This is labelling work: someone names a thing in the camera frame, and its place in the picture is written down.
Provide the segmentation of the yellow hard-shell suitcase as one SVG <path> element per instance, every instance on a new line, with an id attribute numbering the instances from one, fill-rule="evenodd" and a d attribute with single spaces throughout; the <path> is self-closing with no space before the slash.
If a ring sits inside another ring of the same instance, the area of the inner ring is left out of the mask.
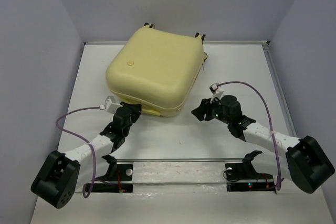
<path id="1" fill-rule="evenodd" d="M 108 89 L 147 114 L 179 114 L 207 59 L 204 34 L 178 35 L 145 23 L 106 69 Z"/>

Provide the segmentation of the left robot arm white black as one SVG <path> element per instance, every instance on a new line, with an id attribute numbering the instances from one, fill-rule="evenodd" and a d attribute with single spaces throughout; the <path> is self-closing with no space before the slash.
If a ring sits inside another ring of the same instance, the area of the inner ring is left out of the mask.
<path id="1" fill-rule="evenodd" d="M 49 153 L 30 187 L 33 194 L 57 209 L 64 207 L 85 184 L 89 184 L 89 189 L 83 191 L 87 198 L 96 178 L 115 176 L 117 161 L 111 153 L 124 144 L 142 111 L 139 104 L 116 103 L 110 99 L 95 108 L 111 113 L 112 121 L 94 139 L 89 141 L 83 137 L 84 144 L 80 147 Z"/>

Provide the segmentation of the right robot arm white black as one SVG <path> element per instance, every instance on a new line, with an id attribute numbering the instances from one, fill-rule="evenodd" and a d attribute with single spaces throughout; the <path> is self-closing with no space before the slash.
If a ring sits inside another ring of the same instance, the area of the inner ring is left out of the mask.
<path id="1" fill-rule="evenodd" d="M 233 95 L 202 99 L 192 114 L 199 121 L 219 120 L 227 125 L 233 137 L 275 154 L 274 163 L 255 161 L 262 154 L 259 150 L 246 154 L 241 171 L 248 178 L 258 174 L 280 175 L 311 194 L 335 173 L 334 166 L 315 138 L 297 138 L 272 131 L 244 115 Z"/>

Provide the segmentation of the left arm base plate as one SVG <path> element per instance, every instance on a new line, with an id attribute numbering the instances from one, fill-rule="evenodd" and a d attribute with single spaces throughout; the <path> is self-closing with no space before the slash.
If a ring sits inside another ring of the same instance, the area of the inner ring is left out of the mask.
<path id="1" fill-rule="evenodd" d="M 114 163 L 105 175 L 97 177 L 92 193 L 132 193 L 133 163 Z"/>

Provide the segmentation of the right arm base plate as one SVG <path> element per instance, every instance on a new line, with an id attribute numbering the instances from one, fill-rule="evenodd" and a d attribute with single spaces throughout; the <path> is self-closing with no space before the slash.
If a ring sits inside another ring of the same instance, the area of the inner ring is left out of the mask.
<path id="1" fill-rule="evenodd" d="M 228 192 L 276 191 L 272 175 L 257 173 L 244 163 L 226 163 L 223 178 Z"/>

